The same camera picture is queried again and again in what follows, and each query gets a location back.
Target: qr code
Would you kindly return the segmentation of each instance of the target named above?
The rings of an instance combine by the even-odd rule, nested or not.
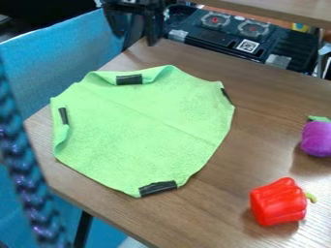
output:
[[[237,47],[238,50],[243,50],[249,53],[253,53],[257,47],[259,46],[259,43],[252,42],[250,40],[243,40],[239,46]]]

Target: red bell pepper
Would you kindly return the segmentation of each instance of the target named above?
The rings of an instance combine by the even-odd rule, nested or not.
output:
[[[290,177],[284,177],[251,192],[251,208],[262,226],[302,220],[306,215],[307,199],[316,198],[304,193]]]

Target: green towel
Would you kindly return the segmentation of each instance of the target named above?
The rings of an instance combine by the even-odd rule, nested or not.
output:
[[[139,74],[140,85],[116,85],[117,76]],[[91,72],[51,99],[54,156],[136,198],[153,183],[174,181],[180,187],[230,129],[234,106],[222,89],[219,81],[174,66]],[[60,108],[66,108],[69,125]]]

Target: wooden table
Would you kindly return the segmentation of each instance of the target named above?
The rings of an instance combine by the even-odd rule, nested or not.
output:
[[[331,29],[330,0],[198,0],[199,4]]]
[[[331,116],[330,82],[169,40],[153,47],[141,40],[101,70],[164,64],[221,80],[236,105],[231,131],[207,165],[179,190],[131,198],[55,161],[46,107],[26,127],[51,189],[150,246],[331,247],[331,160],[298,148],[307,115]],[[286,175],[318,203],[299,224],[262,228],[249,192]]]

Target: chair backrest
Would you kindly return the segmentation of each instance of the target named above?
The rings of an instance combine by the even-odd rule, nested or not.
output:
[[[5,71],[23,118],[49,103],[90,71],[120,53],[103,10],[81,15],[0,44]],[[35,247],[28,223],[15,199],[6,169],[0,165],[0,240],[9,247]],[[73,238],[79,209],[55,198]]]
[[[98,70],[120,53],[122,45],[112,35],[103,10],[2,43],[5,70],[23,117]]]

